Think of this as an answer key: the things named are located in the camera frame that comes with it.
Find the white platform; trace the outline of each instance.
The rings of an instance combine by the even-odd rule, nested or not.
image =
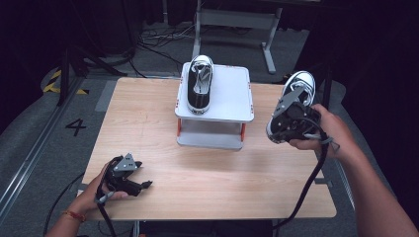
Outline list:
[[[188,69],[182,70],[175,114],[180,119],[180,145],[241,149],[242,124],[254,118],[249,71],[245,67],[215,65],[212,75],[209,110],[192,114],[188,103]]]

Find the desk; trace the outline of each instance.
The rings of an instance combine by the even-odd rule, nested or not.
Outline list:
[[[312,151],[275,144],[266,124],[281,85],[251,84],[255,118],[240,151],[180,146],[175,115],[179,80],[121,78],[82,183],[131,152],[141,168],[129,179],[153,184],[138,197],[109,201],[113,220],[262,219],[288,217],[317,160]],[[336,214],[326,185],[313,184],[296,217]],[[90,219],[102,219],[98,212]]]

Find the black and white sneaker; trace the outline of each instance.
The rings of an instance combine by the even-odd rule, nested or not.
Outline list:
[[[288,79],[284,85],[283,96],[296,88],[302,87],[304,91],[299,95],[296,101],[301,102],[305,106],[311,106],[314,100],[315,81],[314,77],[307,71],[298,71]]]
[[[188,70],[188,109],[195,115],[202,115],[210,108],[210,83],[213,63],[205,55],[198,55]]]
[[[271,119],[266,126],[268,138],[275,143],[291,139],[306,139],[311,126],[295,118],[314,118],[316,111],[311,109],[315,94],[314,77],[306,71],[294,73],[287,81]]]

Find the black cable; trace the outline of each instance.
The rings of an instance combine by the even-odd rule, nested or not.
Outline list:
[[[58,204],[59,200],[62,198],[62,196],[65,194],[65,192],[66,192],[68,189],[70,189],[70,187],[71,187],[72,185],[74,185],[74,183],[76,183],[76,181],[77,181],[77,180],[79,180],[79,179],[80,179],[83,175],[84,175],[84,172],[83,172],[83,173],[81,173],[79,176],[77,176],[77,178],[75,178],[75,179],[74,179],[74,180],[73,180],[70,184],[68,184],[68,185],[65,187],[65,189],[64,189],[64,190],[62,190],[61,194],[59,194],[58,198],[57,198],[57,199],[55,200],[55,202],[53,203],[53,205],[52,205],[51,209],[49,210],[48,215],[47,215],[47,217],[46,217],[45,225],[44,225],[44,227],[43,227],[43,236],[45,236],[45,235],[46,235],[46,232],[47,232],[47,230],[48,230],[49,221],[50,221],[51,215],[52,215],[52,213],[53,213],[53,210],[55,209],[55,206]]]
[[[148,34],[148,36],[143,36],[143,38],[146,38],[148,40],[157,40],[157,42],[156,43],[142,42],[142,43],[147,45],[147,46],[161,47],[161,46],[164,46],[164,45],[166,45],[166,44],[168,44],[172,41],[182,40],[182,39],[188,37],[189,33],[193,29],[194,29],[193,26],[190,26],[190,27],[187,27],[187,28],[184,28],[184,29],[181,29],[181,30],[174,29],[171,33],[167,33],[167,34],[166,34],[166,32],[168,31],[168,29],[165,30],[161,34],[157,34],[157,32],[155,30],[153,30],[154,34]]]
[[[104,174],[103,174],[103,176],[101,178],[101,182],[99,183],[99,186],[98,186],[98,188],[96,190],[96,202],[97,202],[97,206],[98,206],[99,210],[101,211],[101,213],[102,213],[102,215],[103,215],[103,217],[104,217],[104,219],[105,219],[105,221],[106,221],[106,223],[108,225],[108,228],[111,231],[111,235],[113,237],[117,237],[117,233],[115,232],[114,226],[112,224],[111,219],[109,218],[108,213],[106,213],[106,211],[105,211],[104,206],[105,206],[105,201],[106,200],[104,200],[103,202],[99,202],[99,200],[100,200],[100,198],[103,198],[105,196],[105,194],[104,194],[104,192],[102,190],[102,186],[105,184],[105,177],[106,177],[106,175],[108,173],[109,168],[111,167],[111,165],[117,159],[118,159],[118,157],[115,157],[114,159],[112,159],[111,162],[108,163],[108,165],[107,165],[107,167],[106,167],[106,169],[104,171]]]
[[[73,7],[73,10],[74,10],[74,12],[76,13],[76,15],[77,15],[77,18],[78,18],[78,20],[80,21],[80,24],[81,24],[81,26],[82,26],[82,29],[83,29],[83,31],[84,31],[84,33],[86,34],[86,36],[87,36],[87,38],[88,38],[88,40],[89,40],[89,42],[93,45],[93,46],[95,46],[95,48],[98,50],[98,51],[100,51],[102,54],[104,54],[104,55],[107,55],[107,53],[105,53],[96,43],[95,43],[95,41],[92,39],[92,37],[90,36],[90,33],[89,33],[89,31],[87,30],[87,28],[86,28],[86,26],[85,26],[85,24],[84,24],[84,22],[83,22],[83,19],[82,19],[82,17],[80,16],[80,14],[79,14],[79,12],[78,12],[78,10],[77,10],[77,7],[75,6],[75,4],[74,4],[74,2],[73,2],[73,0],[70,0],[69,1],[70,3],[71,3],[71,6]],[[131,48],[127,51],[127,52],[125,52],[125,53],[123,53],[123,54],[121,54],[121,56],[122,57],[124,57],[124,59],[121,59],[121,60],[118,60],[118,61],[113,61],[113,62],[107,62],[107,64],[108,65],[110,65],[110,66],[118,66],[118,65],[122,65],[122,64],[124,64],[124,63],[127,63],[129,60],[131,60],[131,59],[133,59],[133,57],[134,57],[134,55],[135,55],[135,46],[134,46],[134,43],[132,42],[132,35],[131,35],[131,31],[129,30],[129,25],[128,25],[128,21],[127,21],[127,16],[126,16],[126,6],[125,6],[125,4],[124,4],[124,1],[122,1],[122,7],[123,7],[123,13],[124,13],[124,16],[125,16],[125,22],[126,22],[126,27],[127,27],[127,34],[128,34],[128,38],[129,38],[129,41],[130,41],[130,44],[131,44]],[[90,62],[86,62],[86,61],[84,61],[85,63],[86,63],[86,65],[88,65],[89,67],[92,67],[92,68],[100,68],[101,66],[99,66],[99,65],[97,65],[96,63],[90,63]]]
[[[149,51],[155,52],[155,53],[157,53],[157,54],[159,54],[159,55],[161,55],[161,56],[164,56],[164,57],[169,58],[170,60],[174,61],[174,62],[176,63],[176,68],[177,68],[177,70],[178,70],[179,75],[181,74],[181,72],[180,72],[180,70],[179,70],[179,65],[183,65],[183,63],[182,63],[182,62],[180,62],[180,61],[176,60],[175,58],[173,58],[173,57],[172,57],[172,56],[170,56],[170,55],[166,55],[166,54],[165,54],[165,53],[163,53],[163,52],[159,52],[159,51],[157,51],[157,50],[151,49],[151,48],[150,48],[150,47],[148,47],[148,46],[145,46],[145,45],[140,45],[140,46],[141,46],[141,47],[143,47],[144,49],[147,49],[147,50],[149,50]]]
[[[324,130],[321,128],[321,126],[319,124],[317,124],[315,121],[313,121],[312,119],[309,118],[296,118],[297,120],[305,120],[310,122],[312,125],[314,125],[318,131],[320,132],[320,141],[325,141],[326,139],[328,139],[328,136],[326,134],[326,132],[324,132]],[[285,224],[289,223],[290,221],[292,221],[296,214],[298,213],[299,209],[302,206],[302,202],[305,199],[305,196],[308,193],[308,190],[310,189],[311,183],[314,181],[314,179],[316,178],[317,174],[320,172],[321,167],[324,164],[324,161],[326,160],[326,155],[327,155],[327,149],[329,147],[329,143],[325,143],[325,144],[321,144],[321,155],[320,158],[318,159],[317,165],[314,167],[313,171],[311,172],[311,175],[308,177],[307,182],[305,183],[301,194],[299,196],[298,202],[295,205],[295,208],[293,210],[293,213],[285,220],[281,221],[280,223],[276,224],[273,226],[273,229],[278,229],[281,226],[284,226]]]
[[[101,234],[102,234],[102,235],[104,235],[104,236],[112,236],[111,234],[109,234],[109,233],[105,233],[105,231],[103,231],[103,230],[102,230],[102,227],[101,227],[101,221],[98,221],[98,230],[99,230],[99,232],[101,232]],[[131,232],[131,231],[132,231],[132,228],[131,228],[131,229],[129,229],[129,230],[123,231],[123,232],[121,232],[121,233],[118,233],[118,234],[117,234],[117,236],[120,236],[120,235],[125,235],[125,234],[127,234],[127,233],[129,233],[129,232]]]
[[[143,78],[147,78],[146,76],[144,76],[142,73],[140,73],[135,66],[133,65],[132,60],[129,61],[129,64],[131,65],[133,71],[135,72],[136,77],[138,77],[138,75],[142,76]]]

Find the wire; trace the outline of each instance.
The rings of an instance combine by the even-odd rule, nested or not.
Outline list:
[[[64,190],[62,190],[61,194],[59,194],[58,198],[57,198],[57,199],[55,200],[55,202],[53,203],[53,205],[52,205],[51,209],[49,210],[48,215],[47,215],[47,217],[46,217],[45,225],[44,225],[44,227],[43,227],[43,236],[45,236],[45,235],[46,235],[46,232],[47,232],[47,230],[48,230],[49,221],[50,221],[50,218],[51,218],[52,212],[53,212],[53,210],[55,209],[55,206],[58,204],[59,200],[62,198],[62,196],[65,194],[65,192],[66,192],[67,190],[69,190],[69,189],[70,189],[70,187],[71,187],[74,183],[76,183],[76,181],[77,181],[77,180],[79,180],[79,179],[80,179],[83,175],[84,175],[84,172],[83,172],[83,173],[81,173],[79,176],[77,176],[77,178],[75,178],[75,179],[74,179],[74,180],[73,180],[70,184],[68,184],[68,185],[65,187],[65,189],[64,189]]]
[[[313,121],[310,118],[296,118],[296,120],[305,120],[310,122],[312,125],[314,125],[320,132],[320,139],[321,141],[324,141],[328,138],[326,132],[324,132],[324,130],[321,128],[321,126],[319,124],[317,124],[317,122]],[[280,223],[276,224],[273,226],[273,229],[279,229],[281,226],[284,226],[285,224],[289,223],[290,221],[292,221],[296,214],[298,213],[299,209],[302,206],[302,202],[305,199],[305,196],[308,193],[308,190],[310,189],[311,183],[314,181],[315,177],[317,176],[317,174],[320,172],[321,167],[324,164],[324,161],[326,160],[326,155],[327,155],[327,149],[329,147],[329,143],[325,143],[321,145],[321,155],[320,158],[317,161],[317,165],[314,167],[313,171],[311,172],[311,175],[308,177],[308,180],[305,182],[305,185],[301,191],[301,194],[299,195],[299,199],[295,205],[295,208],[293,210],[293,213],[285,220],[281,221]]]
[[[142,48],[144,48],[144,49],[146,49],[146,50],[149,50],[149,51],[155,52],[155,53],[157,53],[157,54],[159,54],[159,55],[161,55],[161,56],[167,57],[167,58],[169,58],[170,60],[174,61],[174,62],[176,63],[176,69],[178,70],[179,75],[181,74],[181,72],[180,72],[180,70],[179,70],[179,65],[183,65],[183,63],[182,63],[182,62],[180,62],[180,61],[176,60],[175,58],[173,58],[172,56],[170,56],[170,55],[169,55],[169,54],[167,54],[167,53],[164,53],[164,52],[159,52],[159,51],[157,51],[157,50],[151,49],[151,48],[150,48],[150,47],[148,47],[148,46],[145,46],[145,45],[140,45],[140,47],[142,47]]]
[[[105,169],[105,171],[104,171],[104,174],[103,174],[103,176],[102,176],[102,178],[101,178],[101,182],[99,183],[99,186],[98,186],[98,188],[97,188],[97,190],[96,190],[96,200],[97,200],[97,206],[98,206],[99,210],[101,211],[101,213],[102,213],[102,215],[103,215],[103,217],[104,217],[104,219],[105,219],[106,223],[108,224],[108,228],[109,228],[109,230],[111,231],[111,236],[113,236],[113,237],[116,237],[116,236],[117,236],[117,233],[115,232],[114,226],[112,225],[112,221],[111,221],[111,219],[109,218],[108,213],[106,213],[106,211],[105,211],[105,208],[104,208],[104,206],[105,206],[105,201],[104,201],[104,202],[99,202],[99,199],[100,199],[100,198],[102,198],[102,197],[105,195],[105,194],[104,194],[104,192],[103,192],[103,190],[102,190],[102,186],[105,184],[105,177],[106,177],[106,175],[107,175],[107,173],[108,173],[108,170],[109,170],[109,168],[111,167],[111,165],[112,165],[115,161],[117,161],[117,159],[118,159],[118,158],[119,158],[119,157],[115,157],[114,159],[112,159],[112,161],[111,161],[111,162],[109,162],[109,163],[108,163],[108,165],[106,166],[106,169]]]
[[[192,38],[189,36],[189,33],[193,31],[195,25],[191,25],[184,29],[174,29],[171,33],[167,33],[169,29],[166,29],[163,33],[157,34],[157,30],[159,29],[152,29],[144,31],[141,36],[141,44],[145,44],[147,46],[153,47],[161,47],[164,46],[174,40],[182,40],[184,38]],[[156,40],[155,43],[144,42],[144,40]]]
[[[74,12],[75,12],[75,14],[76,14],[76,16],[77,16],[77,18],[78,18],[78,20],[80,21],[80,24],[81,24],[81,27],[82,27],[82,29],[83,29],[83,31],[84,31],[84,33],[85,33],[85,35],[86,35],[86,37],[87,37],[87,39],[89,40],[89,42],[99,51],[99,52],[101,52],[103,55],[107,55],[107,53],[106,52],[104,52],[103,51],[103,49],[101,48],[101,47],[99,47],[96,43],[95,43],[95,41],[92,39],[92,37],[90,36],[90,33],[89,33],[89,31],[87,30],[87,28],[86,28],[86,26],[85,26],[85,24],[84,24],[84,22],[83,22],[83,19],[82,19],[82,17],[80,16],[80,14],[79,14],[79,12],[78,12],[78,10],[77,10],[77,7],[76,7],[76,5],[74,4],[74,2],[73,2],[73,0],[70,0],[69,1],[70,2],[70,4],[71,4],[71,6],[72,6],[72,8],[73,8],[73,10],[74,10]],[[126,15],[126,5],[125,5],[125,3],[124,3],[124,1],[121,1],[121,3],[122,3],[122,7],[123,7],[123,13],[124,13],[124,18],[125,18],[125,24],[126,24],[126,30],[127,30],[127,34],[128,34],[128,39],[129,39],[129,42],[130,42],[130,44],[131,44],[131,47],[129,48],[129,50],[127,50],[126,52],[124,52],[123,54],[121,54],[121,56],[123,57],[123,59],[121,59],[121,60],[118,60],[118,61],[114,61],[114,62],[107,62],[107,64],[108,65],[110,65],[110,66],[118,66],[118,65],[122,65],[122,64],[124,64],[124,63],[126,63],[126,62],[128,62],[129,60],[131,60],[131,59],[133,59],[133,57],[134,57],[134,55],[135,55],[135,47],[134,47],[134,43],[132,42],[132,33],[131,33],[131,31],[129,30],[129,23],[128,23],[128,21],[127,21],[127,15]],[[86,65],[88,65],[89,67],[92,67],[92,68],[99,68],[99,67],[101,67],[101,66],[99,66],[99,65],[97,65],[96,63],[91,63],[91,62],[87,62],[87,61],[84,61],[85,63],[86,63]]]
[[[129,64],[131,65],[133,71],[135,72],[136,77],[138,77],[138,75],[140,75],[143,78],[147,78],[146,76],[144,76],[143,74],[141,74],[138,70],[136,70],[135,66],[133,65],[132,59],[129,61]]]

